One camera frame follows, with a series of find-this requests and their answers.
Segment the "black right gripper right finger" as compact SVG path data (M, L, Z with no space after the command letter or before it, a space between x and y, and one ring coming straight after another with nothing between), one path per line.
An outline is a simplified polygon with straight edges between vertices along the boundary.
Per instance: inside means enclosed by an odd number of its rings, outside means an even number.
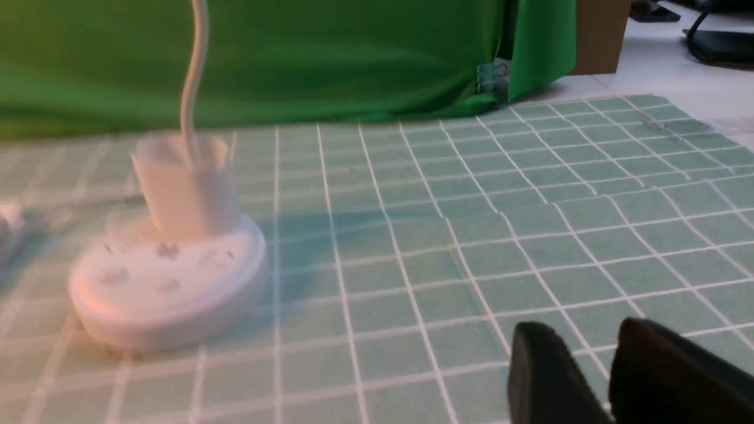
M617 423L751 423L752 375L654 320L620 324L609 402Z

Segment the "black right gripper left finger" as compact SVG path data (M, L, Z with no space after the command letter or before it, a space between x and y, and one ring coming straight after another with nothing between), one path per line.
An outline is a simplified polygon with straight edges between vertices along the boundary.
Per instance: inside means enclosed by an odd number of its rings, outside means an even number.
M519 322L507 378L512 423L612 423L564 340L546 324Z

